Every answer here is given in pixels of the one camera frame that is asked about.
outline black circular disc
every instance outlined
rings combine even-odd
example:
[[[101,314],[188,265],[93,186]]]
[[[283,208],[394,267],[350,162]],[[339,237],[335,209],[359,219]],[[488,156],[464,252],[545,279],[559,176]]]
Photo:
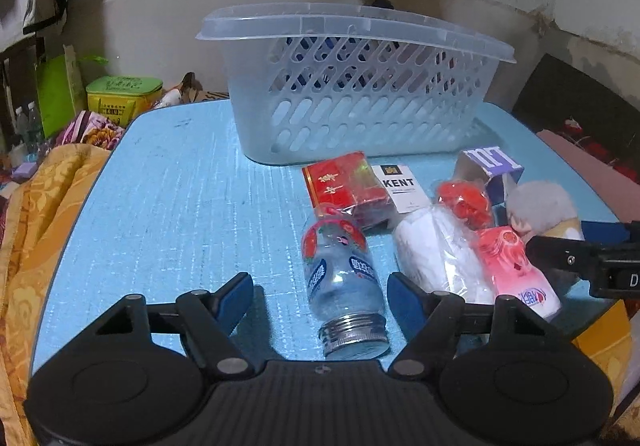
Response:
[[[440,395],[471,433],[525,446],[586,439],[613,403],[607,376],[571,351],[473,350],[445,367]]]
[[[31,379],[30,420],[73,444],[120,446],[176,429],[204,392],[198,368],[159,346],[64,356]]]

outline bottle cap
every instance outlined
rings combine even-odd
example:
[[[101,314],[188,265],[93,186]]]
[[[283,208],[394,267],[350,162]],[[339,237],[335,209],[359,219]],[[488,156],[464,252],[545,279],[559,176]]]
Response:
[[[377,312],[348,314],[318,331],[327,360],[372,360],[389,348],[385,317]]]

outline water bottle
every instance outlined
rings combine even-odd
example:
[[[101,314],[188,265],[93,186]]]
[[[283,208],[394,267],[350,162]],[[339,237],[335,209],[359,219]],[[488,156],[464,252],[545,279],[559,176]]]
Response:
[[[36,102],[29,103],[29,153],[37,153],[40,145],[44,142],[44,131],[42,130],[42,119],[36,107]]]
[[[20,137],[24,141],[24,144],[29,147],[29,120],[22,107],[18,107],[15,110],[15,131],[20,134]]]
[[[302,256],[309,306],[322,322],[318,337],[326,359],[368,360],[385,352],[385,300],[354,219],[321,206],[307,224]]]

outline tabletop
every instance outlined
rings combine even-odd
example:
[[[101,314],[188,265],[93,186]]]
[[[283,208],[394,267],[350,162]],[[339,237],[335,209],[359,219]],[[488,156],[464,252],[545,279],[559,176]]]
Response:
[[[478,109],[468,146],[499,145],[525,168],[520,179],[561,184],[583,220],[615,222],[593,190],[542,140],[497,106]],[[423,188],[451,176],[455,154],[397,158]],[[372,159],[373,164],[384,159]],[[149,303],[191,289],[215,291],[239,271],[255,283],[254,303],[232,336],[250,360],[321,360],[310,313],[300,238],[310,202],[300,166],[265,166],[239,147],[228,100],[164,108],[137,118],[113,151],[69,236],[42,313],[33,369],[129,293]],[[382,286],[397,270],[388,233],[368,237]],[[553,323],[572,334],[610,301],[580,281]],[[406,343],[386,311],[386,368]],[[177,336],[156,343],[182,351]]]

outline translucent white basket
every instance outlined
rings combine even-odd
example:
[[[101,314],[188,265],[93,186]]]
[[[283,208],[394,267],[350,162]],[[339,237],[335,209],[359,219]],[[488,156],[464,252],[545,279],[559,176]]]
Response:
[[[267,165],[455,150],[498,62],[514,62],[495,38],[350,4],[224,8],[198,38],[224,41],[242,151]]]

